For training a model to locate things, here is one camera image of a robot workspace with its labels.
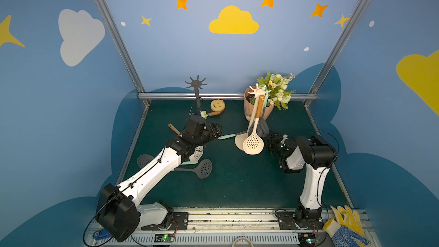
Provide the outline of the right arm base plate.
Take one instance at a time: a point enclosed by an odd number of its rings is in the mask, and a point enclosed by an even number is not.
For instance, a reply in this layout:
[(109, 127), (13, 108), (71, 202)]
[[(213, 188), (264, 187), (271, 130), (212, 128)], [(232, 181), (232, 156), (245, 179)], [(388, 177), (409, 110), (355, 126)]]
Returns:
[(274, 213), (278, 220), (281, 230), (314, 230), (322, 229), (324, 226), (323, 220), (319, 219), (301, 219), (296, 217), (295, 212), (276, 211)]

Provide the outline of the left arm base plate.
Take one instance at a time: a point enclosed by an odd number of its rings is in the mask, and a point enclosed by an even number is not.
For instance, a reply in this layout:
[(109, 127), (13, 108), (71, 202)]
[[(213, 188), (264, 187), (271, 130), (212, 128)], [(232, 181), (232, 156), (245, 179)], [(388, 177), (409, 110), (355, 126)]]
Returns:
[(174, 212), (172, 216), (165, 217), (164, 221), (158, 225), (149, 224), (145, 225), (143, 223), (139, 223), (139, 227), (142, 231), (186, 231), (189, 222), (189, 213), (188, 212)]

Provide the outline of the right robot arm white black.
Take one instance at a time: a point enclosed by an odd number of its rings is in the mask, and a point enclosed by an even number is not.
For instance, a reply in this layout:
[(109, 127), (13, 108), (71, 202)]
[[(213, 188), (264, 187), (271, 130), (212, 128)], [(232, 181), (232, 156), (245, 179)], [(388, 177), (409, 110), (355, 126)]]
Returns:
[(284, 173), (306, 170), (305, 182), (294, 213), (298, 229), (322, 228), (322, 192), (330, 168), (336, 162), (337, 151), (320, 135), (310, 137), (269, 133), (265, 138), (268, 151), (278, 155)]

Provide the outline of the cream utensil rack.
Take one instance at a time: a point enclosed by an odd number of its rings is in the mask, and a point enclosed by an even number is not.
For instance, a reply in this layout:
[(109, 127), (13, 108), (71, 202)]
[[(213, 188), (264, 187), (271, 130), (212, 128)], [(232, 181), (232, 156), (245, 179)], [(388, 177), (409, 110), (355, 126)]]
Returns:
[(265, 91), (264, 89), (260, 89), (260, 87), (258, 86), (258, 84), (256, 84), (256, 86), (250, 86), (249, 87), (250, 90), (248, 91), (249, 94), (254, 95), (254, 106), (253, 106), (253, 110), (252, 110), (252, 114), (249, 117), (249, 125), (248, 125), (248, 130), (246, 133), (235, 136), (235, 145), (240, 149), (240, 150), (244, 150), (243, 149), (243, 142), (245, 141), (246, 138), (248, 138), (252, 131), (253, 131), (253, 124), (254, 124), (254, 120), (256, 117), (256, 112), (257, 112), (257, 107), (258, 107), (258, 99), (261, 95), (266, 95), (269, 94), (268, 91)]

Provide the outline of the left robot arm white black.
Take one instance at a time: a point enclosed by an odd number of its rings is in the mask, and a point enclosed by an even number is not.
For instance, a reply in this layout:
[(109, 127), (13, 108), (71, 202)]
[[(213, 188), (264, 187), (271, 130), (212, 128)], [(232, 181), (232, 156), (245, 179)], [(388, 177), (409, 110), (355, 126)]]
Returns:
[(138, 206), (145, 196), (182, 162), (189, 160), (197, 148), (222, 136), (223, 127), (192, 115), (184, 130), (168, 141), (159, 154), (139, 172), (118, 185), (107, 184), (100, 192), (93, 217), (118, 242), (129, 238), (140, 224), (159, 229), (171, 227), (173, 208), (160, 201), (144, 210)]

